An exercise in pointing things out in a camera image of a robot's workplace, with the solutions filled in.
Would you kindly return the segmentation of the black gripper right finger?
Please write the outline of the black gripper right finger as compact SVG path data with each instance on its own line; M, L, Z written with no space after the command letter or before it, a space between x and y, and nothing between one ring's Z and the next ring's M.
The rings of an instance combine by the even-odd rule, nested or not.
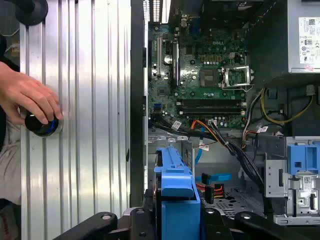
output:
M202 240L318 240L319 226L280 226L253 212L238 212L234 219L218 209L201 209L200 238Z

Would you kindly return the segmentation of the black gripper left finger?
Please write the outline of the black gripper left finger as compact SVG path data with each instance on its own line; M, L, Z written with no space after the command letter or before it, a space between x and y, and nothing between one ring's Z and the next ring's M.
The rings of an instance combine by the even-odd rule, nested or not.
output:
M60 234L56 240L155 240L156 219L151 189L144 194L141 207L131 207L118 218L99 212Z

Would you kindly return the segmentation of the person's bare hand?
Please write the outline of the person's bare hand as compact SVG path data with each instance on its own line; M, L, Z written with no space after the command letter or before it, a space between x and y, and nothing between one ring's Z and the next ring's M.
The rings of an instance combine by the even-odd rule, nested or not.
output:
M59 99L50 88L3 62L0 63L0 105L15 125L25 123L19 107L34 114L44 125L54 118L63 118Z

